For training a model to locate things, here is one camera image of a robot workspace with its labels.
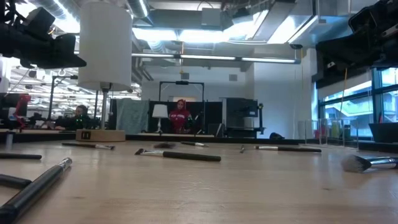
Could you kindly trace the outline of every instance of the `small white table lamp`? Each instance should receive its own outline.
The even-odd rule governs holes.
[[[169,114],[167,113],[167,105],[155,105],[154,106],[154,111],[152,112],[152,117],[153,118],[159,118],[159,121],[157,123],[157,133],[162,133],[163,131],[161,130],[161,124],[160,120],[162,118],[168,118]]]

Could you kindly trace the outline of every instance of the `red hoodie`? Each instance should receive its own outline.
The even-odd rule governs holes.
[[[190,130],[184,130],[184,124],[187,122],[188,117],[191,116],[189,111],[185,109],[185,102],[184,100],[178,100],[177,104],[179,102],[183,103],[183,108],[181,110],[178,109],[178,107],[170,112],[169,118],[173,124],[173,130],[174,133],[181,134],[181,133],[188,133]]]

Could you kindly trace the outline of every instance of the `glass wall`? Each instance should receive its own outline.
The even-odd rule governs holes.
[[[355,119],[351,133],[372,136],[369,123],[398,122],[398,68],[372,70],[372,81],[361,83],[321,100],[320,118]]]

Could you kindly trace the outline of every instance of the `gray curtain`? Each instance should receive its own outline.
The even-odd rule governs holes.
[[[147,131],[149,101],[120,99],[116,101],[116,105],[118,107],[117,130],[124,130],[126,134]]]

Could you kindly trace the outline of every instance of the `brush bristles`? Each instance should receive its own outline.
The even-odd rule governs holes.
[[[144,149],[138,149],[138,151],[134,155],[141,155],[144,152]]]
[[[364,172],[372,166],[372,164],[359,156],[349,155],[341,161],[341,166],[347,172]]]
[[[173,149],[175,148],[174,143],[169,143],[169,142],[162,142],[159,144],[154,145],[155,149]]]

